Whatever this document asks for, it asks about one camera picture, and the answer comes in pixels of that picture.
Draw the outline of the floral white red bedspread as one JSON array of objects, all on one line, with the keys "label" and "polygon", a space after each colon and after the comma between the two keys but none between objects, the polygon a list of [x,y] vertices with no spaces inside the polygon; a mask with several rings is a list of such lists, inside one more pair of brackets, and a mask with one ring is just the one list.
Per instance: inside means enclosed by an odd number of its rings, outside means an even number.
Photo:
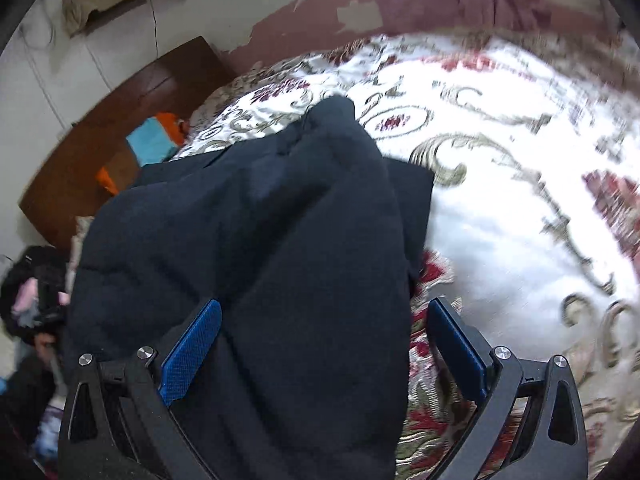
[{"label": "floral white red bedspread", "polygon": [[[342,96],[382,156],[432,174],[390,479],[434,479],[475,411],[428,344],[428,304],[442,297],[493,347],[565,356],[585,479],[638,477],[639,101],[608,83],[611,62],[550,37],[377,36],[217,89],[166,160],[271,136]],[[478,478],[492,479],[525,405],[516,401]]]}]

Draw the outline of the pink fluffy garment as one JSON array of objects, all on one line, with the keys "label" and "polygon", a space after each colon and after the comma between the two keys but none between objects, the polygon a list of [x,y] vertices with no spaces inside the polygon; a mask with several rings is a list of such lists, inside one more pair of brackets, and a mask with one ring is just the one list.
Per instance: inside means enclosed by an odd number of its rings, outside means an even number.
[{"label": "pink fluffy garment", "polygon": [[28,314],[43,314],[65,307],[69,303],[70,295],[55,284],[29,278],[18,290],[11,314],[14,318]]}]

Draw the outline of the dark navy padded jacket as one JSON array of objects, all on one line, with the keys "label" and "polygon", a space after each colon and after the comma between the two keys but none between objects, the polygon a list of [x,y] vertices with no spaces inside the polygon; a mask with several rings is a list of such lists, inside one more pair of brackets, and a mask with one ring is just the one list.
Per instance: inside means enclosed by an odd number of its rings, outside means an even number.
[{"label": "dark navy padded jacket", "polygon": [[96,214],[66,365],[131,356],[207,300],[221,328],[172,410],[221,479],[389,479],[432,174],[332,96],[284,130],[145,168]]}]

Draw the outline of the black clothes pile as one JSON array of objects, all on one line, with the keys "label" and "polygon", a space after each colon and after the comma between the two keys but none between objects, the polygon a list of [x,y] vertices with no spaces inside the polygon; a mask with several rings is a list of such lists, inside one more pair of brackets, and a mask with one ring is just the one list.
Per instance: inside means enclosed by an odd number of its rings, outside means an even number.
[{"label": "black clothes pile", "polygon": [[67,259],[51,246],[29,246],[1,282],[1,321],[6,332],[25,344],[36,337],[53,337],[61,347],[70,295],[65,289]]}]

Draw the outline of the brown wooden headboard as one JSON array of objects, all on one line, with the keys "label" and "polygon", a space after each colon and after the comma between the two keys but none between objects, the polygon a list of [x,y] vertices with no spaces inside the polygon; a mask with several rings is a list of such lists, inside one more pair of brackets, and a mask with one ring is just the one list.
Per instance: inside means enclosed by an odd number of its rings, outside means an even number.
[{"label": "brown wooden headboard", "polygon": [[120,141],[158,112],[188,118],[236,77],[203,37],[182,44],[132,75],[70,129],[26,188],[20,208],[44,240],[70,249],[76,219],[110,199],[96,180]]}]

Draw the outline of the orange brown blue pillow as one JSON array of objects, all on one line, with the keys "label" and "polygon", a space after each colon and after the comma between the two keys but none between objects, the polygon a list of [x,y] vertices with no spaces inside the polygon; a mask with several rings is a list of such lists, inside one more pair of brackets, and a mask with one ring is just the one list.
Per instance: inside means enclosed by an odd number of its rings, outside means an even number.
[{"label": "orange brown blue pillow", "polygon": [[190,124],[175,114],[160,112],[119,142],[115,154],[96,174],[96,182],[111,196],[126,190],[144,166],[166,162],[186,144]]}]

